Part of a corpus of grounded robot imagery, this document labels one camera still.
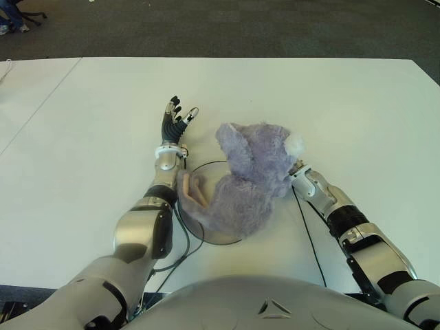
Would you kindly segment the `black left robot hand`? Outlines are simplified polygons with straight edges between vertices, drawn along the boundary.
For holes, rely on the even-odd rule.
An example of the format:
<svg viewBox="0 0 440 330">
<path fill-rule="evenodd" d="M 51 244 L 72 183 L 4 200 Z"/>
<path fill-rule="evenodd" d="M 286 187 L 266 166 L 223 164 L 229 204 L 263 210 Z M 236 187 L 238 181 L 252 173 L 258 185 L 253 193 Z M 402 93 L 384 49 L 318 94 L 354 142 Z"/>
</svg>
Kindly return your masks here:
<svg viewBox="0 0 440 330">
<path fill-rule="evenodd" d="M 198 107 L 193 107 L 183 115 L 180 113 L 181 110 L 180 99 L 178 96 L 173 96 L 166 105 L 162 118 L 161 135 L 163 143 L 178 144 L 186 128 L 199 113 Z"/>
</svg>

